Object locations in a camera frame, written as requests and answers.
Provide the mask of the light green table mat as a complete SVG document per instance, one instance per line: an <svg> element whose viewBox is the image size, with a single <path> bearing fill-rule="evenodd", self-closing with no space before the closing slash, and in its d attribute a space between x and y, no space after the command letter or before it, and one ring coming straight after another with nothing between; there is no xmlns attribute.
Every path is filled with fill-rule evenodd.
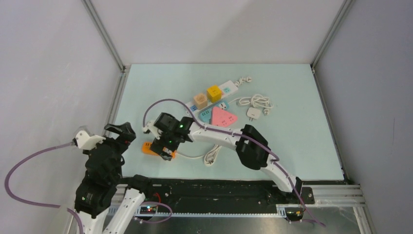
<svg viewBox="0 0 413 234"><path fill-rule="evenodd" d="M212 166L199 155L212 145L186 142L178 156L165 161L145 155L142 144L153 141L142 132L143 121L165 112L181 119L184 103L208 87L252 77L231 95L229 110L238 120L235 128L253 125L268 141L280 164L302 180L342 180L339 158L309 64L135 64L131 67L119 105L116 124L130 122L136 140L123 154L124 176L154 178L266 179L261 171L243 166L237 154L223 148ZM250 121L249 107L262 111Z"/></svg>

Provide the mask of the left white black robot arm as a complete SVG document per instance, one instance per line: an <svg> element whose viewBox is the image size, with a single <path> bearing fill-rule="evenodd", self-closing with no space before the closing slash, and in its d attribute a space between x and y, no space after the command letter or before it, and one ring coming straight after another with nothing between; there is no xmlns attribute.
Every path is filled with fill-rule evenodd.
<svg viewBox="0 0 413 234"><path fill-rule="evenodd" d="M83 127L74 137L75 145L88 157L85 176L75 192L79 234L123 234L138 207L151 201L154 195L151 179L142 175L129 178L120 207L104 226L117 186L123 178L125 160L122 155L136 138L129 122L106 124L104 129L117 134L117 138L93 135Z"/></svg>

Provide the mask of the orange power strip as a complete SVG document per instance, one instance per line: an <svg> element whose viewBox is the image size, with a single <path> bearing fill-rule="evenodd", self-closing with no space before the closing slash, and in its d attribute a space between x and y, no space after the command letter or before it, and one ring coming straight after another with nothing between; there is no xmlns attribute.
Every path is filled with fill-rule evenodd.
<svg viewBox="0 0 413 234"><path fill-rule="evenodd" d="M157 153L153 152L150 149L151 145L152 145L151 142L148 142L148 141L144 142L142 144L142 147L141 147L142 153L144 153L146 155L151 155L151 156L159 156ZM177 153L177 151L171 152L172 159L176 158L176 153Z"/></svg>

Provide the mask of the white multicolour power strip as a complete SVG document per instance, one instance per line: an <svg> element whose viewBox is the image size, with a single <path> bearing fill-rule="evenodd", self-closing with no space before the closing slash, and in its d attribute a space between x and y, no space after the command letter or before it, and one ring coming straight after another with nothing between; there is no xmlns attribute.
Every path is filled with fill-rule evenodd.
<svg viewBox="0 0 413 234"><path fill-rule="evenodd" d="M235 94L235 93L238 91L239 87L240 87L243 83L250 83L251 81L252 81L252 77L241 77L240 79L238 79L238 80L236 80L236 81L231 81L231 80L229 80L229 81L227 81L227 82L219 85L219 88L220 88L221 91L222 91L222 99L219 100L219 101L223 101L223 100L226 101L226 98L228 98L228 97L230 97L231 95ZM208 106L207 106L207 107L209 107L209 106L212 105L212 104L216 104L216 103L211 103L211 102L208 100ZM198 110L198 109L196 108L196 106L194 105L193 100L187 102L187 103L186 103L186 106L190 109L190 112L191 112L191 113L193 113L195 116L197 116L197 118L198 118L198 114L199 114L202 110L205 110L205 109L207 108L207 107L206 107L206 108L204 108L204 109L202 109L202 110ZM186 114L187 114L188 116L190 116L190 112L189 112L188 110L186 110Z"/></svg>

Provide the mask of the pink triangular power socket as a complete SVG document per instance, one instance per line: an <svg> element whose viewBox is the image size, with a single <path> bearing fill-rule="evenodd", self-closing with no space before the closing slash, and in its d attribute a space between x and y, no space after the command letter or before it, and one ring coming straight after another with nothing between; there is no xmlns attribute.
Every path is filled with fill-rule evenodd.
<svg viewBox="0 0 413 234"><path fill-rule="evenodd" d="M210 124L219 127L228 127L237 122L238 117L219 107L213 107L211 112Z"/></svg>

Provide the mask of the right circuit board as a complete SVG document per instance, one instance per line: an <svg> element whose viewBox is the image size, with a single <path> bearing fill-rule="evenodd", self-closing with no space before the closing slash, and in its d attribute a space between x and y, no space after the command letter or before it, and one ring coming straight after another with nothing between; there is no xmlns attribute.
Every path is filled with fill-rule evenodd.
<svg viewBox="0 0 413 234"><path fill-rule="evenodd" d="M285 219L288 222L300 222L303 219L303 212L298 210L286 210Z"/></svg>

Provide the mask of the left circuit board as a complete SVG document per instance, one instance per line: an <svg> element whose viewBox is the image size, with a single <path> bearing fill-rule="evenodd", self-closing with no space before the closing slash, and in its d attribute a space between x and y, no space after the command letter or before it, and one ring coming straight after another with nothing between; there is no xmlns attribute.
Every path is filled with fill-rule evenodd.
<svg viewBox="0 0 413 234"><path fill-rule="evenodd" d="M155 215L157 213L158 206L145 205L141 206L139 209L140 215Z"/></svg>

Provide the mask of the small white plug adapter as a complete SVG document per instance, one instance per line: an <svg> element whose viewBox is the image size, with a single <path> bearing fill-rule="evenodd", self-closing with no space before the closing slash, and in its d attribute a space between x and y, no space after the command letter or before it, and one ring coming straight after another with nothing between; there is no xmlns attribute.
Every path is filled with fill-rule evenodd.
<svg viewBox="0 0 413 234"><path fill-rule="evenodd" d="M262 111L254 108L254 107L249 107L246 116L249 118L250 121L254 121L260 118Z"/></svg>

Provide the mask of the aluminium frame post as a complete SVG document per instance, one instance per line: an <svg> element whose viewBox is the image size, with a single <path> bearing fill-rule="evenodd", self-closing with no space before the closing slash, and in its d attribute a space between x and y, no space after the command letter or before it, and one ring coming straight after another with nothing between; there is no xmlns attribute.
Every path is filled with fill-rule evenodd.
<svg viewBox="0 0 413 234"><path fill-rule="evenodd" d="M324 37L320 47L318 48L312 63L311 67L315 69L322 58L322 56L325 54L327 51L328 47L330 46L333 38L337 34L339 28L343 24L344 20L346 19L347 15L349 14L352 6L354 5L355 0L344 0L341 7L338 10L338 13L336 14L330 28L327 31L326 36Z"/></svg>
<svg viewBox="0 0 413 234"><path fill-rule="evenodd" d="M101 17L96 10L93 2L91 0L82 0L81 1L88 12L92 22L94 23L99 35L101 36L105 46L107 47L111 57L115 61L115 64L117 65L118 69L120 72L124 72L126 69L125 64L123 63L116 47L115 44L113 43L108 31L106 30L103 21L101 20Z"/></svg>

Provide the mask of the yellow cube socket adapter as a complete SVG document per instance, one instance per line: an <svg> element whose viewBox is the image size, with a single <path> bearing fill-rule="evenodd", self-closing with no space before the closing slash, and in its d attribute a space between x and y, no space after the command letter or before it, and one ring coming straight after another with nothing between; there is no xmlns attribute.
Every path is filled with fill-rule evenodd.
<svg viewBox="0 0 413 234"><path fill-rule="evenodd" d="M216 103L222 99L222 91L218 85L213 85L207 88L206 96L211 103Z"/></svg>

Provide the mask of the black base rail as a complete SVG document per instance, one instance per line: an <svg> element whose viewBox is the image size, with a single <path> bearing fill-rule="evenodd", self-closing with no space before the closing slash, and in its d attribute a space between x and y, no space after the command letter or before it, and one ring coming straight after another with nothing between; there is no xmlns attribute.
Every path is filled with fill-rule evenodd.
<svg viewBox="0 0 413 234"><path fill-rule="evenodd" d="M303 210L302 202L314 205L310 187L282 192L273 181L160 179L134 176L120 185L143 189L146 200L160 202L156 212L173 216L193 215L278 215L282 206Z"/></svg>

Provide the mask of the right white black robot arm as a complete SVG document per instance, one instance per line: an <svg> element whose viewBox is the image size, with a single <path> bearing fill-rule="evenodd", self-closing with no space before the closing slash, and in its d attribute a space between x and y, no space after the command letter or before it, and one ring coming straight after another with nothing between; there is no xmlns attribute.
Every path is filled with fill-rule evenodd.
<svg viewBox="0 0 413 234"><path fill-rule="evenodd" d="M168 113L161 113L156 120L145 123L142 131L154 135L151 150L164 160L171 160L171 153L185 142L222 146L235 151L245 167L265 173L283 192L286 202L293 204L302 198L302 180L280 164L279 157L268 147L268 141L251 125L231 129L200 123L193 117L177 120Z"/></svg>

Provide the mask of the left aluminium frame post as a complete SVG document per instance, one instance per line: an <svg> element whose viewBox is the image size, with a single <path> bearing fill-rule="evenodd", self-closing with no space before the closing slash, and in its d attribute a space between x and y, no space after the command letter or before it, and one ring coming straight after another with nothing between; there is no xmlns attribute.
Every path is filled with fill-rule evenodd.
<svg viewBox="0 0 413 234"><path fill-rule="evenodd" d="M94 23L99 35L101 36L105 46L107 47L111 57L115 61L115 64L117 65L118 69L120 72L124 72L126 69L125 64L123 63L116 47L115 44L113 43L108 31L106 30L103 21L101 20L101 17L96 10L93 2L91 0L82 0L81 1L88 12L92 22Z"/></svg>

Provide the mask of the right aluminium frame post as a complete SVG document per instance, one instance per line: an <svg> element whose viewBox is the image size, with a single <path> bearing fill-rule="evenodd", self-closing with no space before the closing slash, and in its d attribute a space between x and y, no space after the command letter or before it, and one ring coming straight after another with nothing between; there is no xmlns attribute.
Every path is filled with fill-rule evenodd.
<svg viewBox="0 0 413 234"><path fill-rule="evenodd" d="M346 19L347 15L349 14L352 6L354 5L355 0L344 0L341 7L338 10L338 13L336 14L330 28L327 31L326 36L324 37L320 47L318 48L312 63L311 67L315 69L322 58L322 56L325 54L327 51L328 47L330 46L333 38L337 34L339 28L343 24L344 20Z"/></svg>

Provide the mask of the beige cube socket adapter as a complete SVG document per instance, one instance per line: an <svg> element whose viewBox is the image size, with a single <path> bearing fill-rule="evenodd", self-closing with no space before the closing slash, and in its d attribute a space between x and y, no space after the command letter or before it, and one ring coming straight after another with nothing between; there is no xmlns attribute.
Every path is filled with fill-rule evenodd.
<svg viewBox="0 0 413 234"><path fill-rule="evenodd" d="M202 110L208 106L208 98L204 93L199 93L193 97L193 103L198 110Z"/></svg>

